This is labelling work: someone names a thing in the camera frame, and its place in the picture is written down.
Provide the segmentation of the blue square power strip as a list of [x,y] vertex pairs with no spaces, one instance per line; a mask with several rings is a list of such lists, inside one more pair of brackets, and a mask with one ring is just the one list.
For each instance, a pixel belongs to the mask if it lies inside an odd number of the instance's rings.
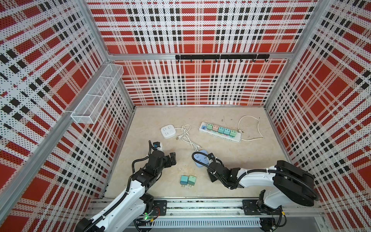
[[[207,152],[206,150],[200,150],[200,153],[203,153],[203,154],[205,154],[205,155],[208,155],[208,152]],[[194,155],[194,158],[195,158],[198,162],[201,162],[201,163],[203,163],[203,164],[209,165],[209,159],[208,159],[208,157],[205,156],[205,155],[195,154],[195,155]],[[204,167],[203,165],[199,164],[198,162],[195,162],[197,167],[199,167],[199,168]]]

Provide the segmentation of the long white power strip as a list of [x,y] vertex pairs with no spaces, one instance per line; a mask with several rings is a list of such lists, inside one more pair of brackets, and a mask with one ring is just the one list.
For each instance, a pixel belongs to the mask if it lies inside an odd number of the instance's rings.
[[234,143],[240,143],[242,140],[240,132],[207,122],[201,123],[199,132]]

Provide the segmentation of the white square power strip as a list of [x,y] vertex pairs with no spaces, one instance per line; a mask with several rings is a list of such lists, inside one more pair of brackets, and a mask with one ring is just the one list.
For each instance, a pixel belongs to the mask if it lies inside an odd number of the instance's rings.
[[176,136],[176,129],[172,124],[162,127],[160,132],[164,139],[170,139]]

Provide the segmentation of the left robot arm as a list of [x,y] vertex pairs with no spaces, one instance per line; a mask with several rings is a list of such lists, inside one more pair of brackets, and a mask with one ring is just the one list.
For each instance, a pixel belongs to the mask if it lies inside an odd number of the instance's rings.
[[140,215],[152,212],[154,197],[147,191],[163,169],[176,165],[176,153],[166,156],[160,142],[148,143],[148,154],[132,162],[126,189],[91,219],[81,219],[74,229],[76,232],[122,232]]

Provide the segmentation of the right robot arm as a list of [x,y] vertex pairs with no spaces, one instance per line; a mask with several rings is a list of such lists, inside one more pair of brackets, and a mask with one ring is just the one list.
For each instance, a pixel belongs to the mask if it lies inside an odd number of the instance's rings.
[[269,187],[269,190],[264,189],[260,193],[257,203],[260,208],[277,209],[290,203],[312,207],[315,201],[321,199],[315,190],[315,176],[284,160],[264,169],[228,169],[212,153],[196,151],[192,154],[192,159],[206,167],[212,182],[218,180],[230,190]]

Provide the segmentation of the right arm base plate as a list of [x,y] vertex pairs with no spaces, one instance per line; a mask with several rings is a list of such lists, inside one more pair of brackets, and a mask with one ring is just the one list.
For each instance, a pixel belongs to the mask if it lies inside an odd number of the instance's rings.
[[258,204],[258,200],[242,200],[242,207],[241,209],[244,211],[244,214],[246,216],[256,216],[256,215],[280,215],[281,211],[279,208],[277,209],[272,209],[269,208],[268,206],[262,204]]

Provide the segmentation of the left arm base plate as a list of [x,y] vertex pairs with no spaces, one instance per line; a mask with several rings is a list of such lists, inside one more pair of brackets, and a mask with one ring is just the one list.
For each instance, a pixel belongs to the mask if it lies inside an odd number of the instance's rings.
[[149,204],[146,206],[145,215],[150,216],[165,216],[167,213],[167,203],[166,200],[154,200],[149,202]]

